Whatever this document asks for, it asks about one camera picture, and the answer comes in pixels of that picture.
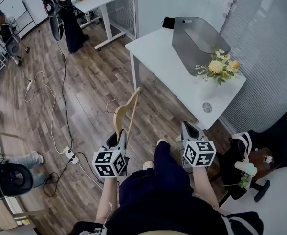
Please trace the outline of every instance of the sitting person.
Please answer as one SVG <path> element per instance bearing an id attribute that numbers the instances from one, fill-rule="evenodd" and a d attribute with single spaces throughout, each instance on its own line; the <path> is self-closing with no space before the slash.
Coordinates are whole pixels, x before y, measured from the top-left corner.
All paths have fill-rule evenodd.
<path id="1" fill-rule="evenodd" d="M 7 161 L 10 163 L 23 165 L 27 167 L 29 170 L 31 170 L 37 167 L 38 165 L 43 164 L 44 158 L 38 152 L 34 151 L 23 157 L 6 158 L 5 160 L 3 160 L 3 158 L 0 158 L 0 163 Z M 33 188 L 35 188 L 37 186 L 42 185 L 46 181 L 46 176 L 43 173 L 38 173 L 33 175 L 33 179 L 34 179 Z"/>
<path id="2" fill-rule="evenodd" d="M 14 17 L 7 17 L 1 10 L 0 10 L 0 30 L 1 30 L 1 26 L 4 25 L 4 24 L 8 24 L 11 28 L 12 28 L 12 34 L 14 35 L 16 41 L 19 42 L 19 45 L 22 49 L 24 49 L 26 51 L 26 53 L 29 53 L 29 47 L 26 47 L 20 37 L 18 36 L 18 33 L 15 31 L 15 28 L 14 28 L 14 24 L 15 24 L 15 18 Z M 5 41 L 3 40 L 3 37 L 1 36 L 0 34 L 0 39 L 1 41 L 5 43 Z M 15 61 L 15 63 L 20 66 L 22 64 L 20 58 L 18 56 L 15 56 L 15 57 L 12 57 L 13 60 Z"/>
<path id="3" fill-rule="evenodd" d="M 119 188 L 117 178 L 106 178 L 96 220 L 78 222 L 69 235 L 237 235 L 263 233 L 257 213 L 225 214 L 204 167 L 193 168 L 197 196 L 189 175 L 170 155 L 170 145 L 159 140 L 154 163 L 128 177 Z"/>

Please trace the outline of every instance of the whiteboard stand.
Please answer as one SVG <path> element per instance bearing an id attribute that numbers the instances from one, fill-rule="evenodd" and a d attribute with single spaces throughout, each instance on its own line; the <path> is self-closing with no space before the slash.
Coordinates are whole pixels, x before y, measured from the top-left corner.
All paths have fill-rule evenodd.
<path id="1" fill-rule="evenodd" d="M 1 7 L 1 5 L 4 4 L 6 1 L 8 1 L 8 0 L 3 0 L 3 1 L 0 3 L 0 7 Z M 23 5 L 23 7 L 24 7 L 25 10 L 24 10 L 23 12 L 21 12 L 21 14 L 18 14 L 17 17 L 15 17 L 16 21 L 17 21 L 18 18 L 20 18 L 22 15 L 24 15 L 24 14 L 27 13 L 27 12 L 28 12 L 28 14 L 29 14 L 29 16 L 30 16 L 30 18 L 31 18 L 31 21 L 30 21 L 25 27 L 23 27 L 22 29 L 19 28 L 19 26 L 18 26 L 18 24 L 17 24 L 17 22 L 16 22 L 16 25 L 18 26 L 18 29 L 19 29 L 19 31 L 18 31 L 17 34 L 19 34 L 22 30 L 24 30 L 24 29 L 25 29 L 27 26 L 29 26 L 32 22 L 35 24 L 35 26 L 36 26 L 36 28 L 37 28 L 37 31 L 40 32 L 40 31 L 39 31 L 39 28 L 38 28 L 38 25 L 37 25 L 36 22 L 34 21 L 34 19 L 33 19 L 32 15 L 30 14 L 30 12 L 29 12 L 29 10 L 28 10 L 26 4 L 23 2 L 23 0 L 21 0 L 21 1 L 19 1 L 19 2 L 22 3 L 22 5 Z M 5 47 L 3 46 L 3 43 L 2 43 L 1 41 L 0 41 L 0 45 L 1 45 L 1 47 L 3 48 L 3 50 L 7 53 Z"/>

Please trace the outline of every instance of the shoe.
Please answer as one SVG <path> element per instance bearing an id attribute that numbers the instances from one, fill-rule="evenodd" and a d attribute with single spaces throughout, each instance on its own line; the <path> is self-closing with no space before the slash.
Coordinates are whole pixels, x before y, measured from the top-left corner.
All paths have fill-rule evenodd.
<path id="1" fill-rule="evenodd" d="M 142 169 L 143 169 L 143 170 L 154 169 L 154 162 L 151 161 L 151 160 L 146 161 L 146 162 L 143 164 Z"/>
<path id="2" fill-rule="evenodd" d="M 44 163 L 44 157 L 42 155 L 40 155 L 38 152 L 36 151 L 33 151 L 32 153 L 37 153 L 38 156 L 39 156 L 39 159 L 40 159 L 40 164 L 43 164 Z"/>
<path id="3" fill-rule="evenodd" d="M 163 141 L 166 142 L 166 143 L 168 143 L 165 139 L 159 139 L 159 140 L 157 141 L 157 143 L 156 143 L 156 146 L 158 146 L 158 144 L 161 143 L 161 142 L 163 142 Z"/>

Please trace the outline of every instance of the white desk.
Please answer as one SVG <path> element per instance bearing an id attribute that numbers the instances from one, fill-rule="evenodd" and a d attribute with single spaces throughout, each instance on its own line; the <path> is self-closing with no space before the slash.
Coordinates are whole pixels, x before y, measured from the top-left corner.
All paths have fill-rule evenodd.
<path id="1" fill-rule="evenodd" d="M 218 87 L 215 97 L 203 100 L 198 91 L 202 78 L 189 74 L 172 47 L 173 30 L 160 29 L 136 39 L 125 47 L 130 52 L 134 88 L 140 86 L 139 61 L 161 80 L 199 121 L 197 126 L 209 129 L 233 100 L 246 78 L 227 81 Z M 212 112 L 203 110 L 203 103 L 212 105 Z"/>
<path id="2" fill-rule="evenodd" d="M 84 0 L 84 1 L 71 0 L 73 5 L 78 10 L 85 13 L 85 15 L 86 15 L 87 23 L 83 24 L 81 26 L 81 28 L 84 28 L 84 27 L 90 25 L 94 20 L 99 18 L 99 17 L 97 17 L 93 20 L 90 20 L 90 18 L 87 17 L 87 16 L 89 16 L 89 11 L 92 11 L 98 7 L 101 9 L 102 18 L 103 18 L 103 22 L 104 22 L 104 26 L 105 26 L 105 31 L 106 31 L 106 35 L 107 35 L 108 39 L 105 40 L 104 42 L 100 43 L 96 47 L 94 47 L 95 49 L 99 49 L 102 46 L 104 46 L 104 45 L 110 43 L 111 41 L 113 41 L 113 40 L 126 34 L 125 32 L 120 32 L 119 34 L 112 36 L 112 31 L 110 29 L 110 22 L 109 22 L 109 16 L 108 16 L 106 4 L 109 2 L 113 2 L 113 1 L 115 1 L 115 0 Z"/>

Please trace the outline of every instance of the black chair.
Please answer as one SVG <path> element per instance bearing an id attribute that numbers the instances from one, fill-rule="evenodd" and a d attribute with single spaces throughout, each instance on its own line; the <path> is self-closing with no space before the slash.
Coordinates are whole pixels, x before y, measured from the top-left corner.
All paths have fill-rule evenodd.
<path id="1" fill-rule="evenodd" d="M 13 163 L 0 163 L 0 200 L 6 196 L 18 196 L 29 192 L 33 187 L 30 170 Z"/>
<path id="2" fill-rule="evenodd" d="M 261 133 L 253 130 L 248 131 L 252 140 L 252 151 L 268 148 L 273 154 L 274 167 L 276 169 L 287 167 L 287 112 L 269 129 Z M 220 173 L 210 181 L 221 176 L 225 185 L 236 184 L 241 180 L 241 172 L 234 168 L 236 161 L 242 161 L 245 146 L 241 140 L 232 140 L 231 148 L 224 155 L 219 155 Z M 252 181 L 251 187 L 258 190 L 254 201 L 258 202 L 267 192 L 270 181 L 267 180 L 264 186 Z M 239 186 L 225 186 L 233 199 L 242 197 L 246 190 Z"/>

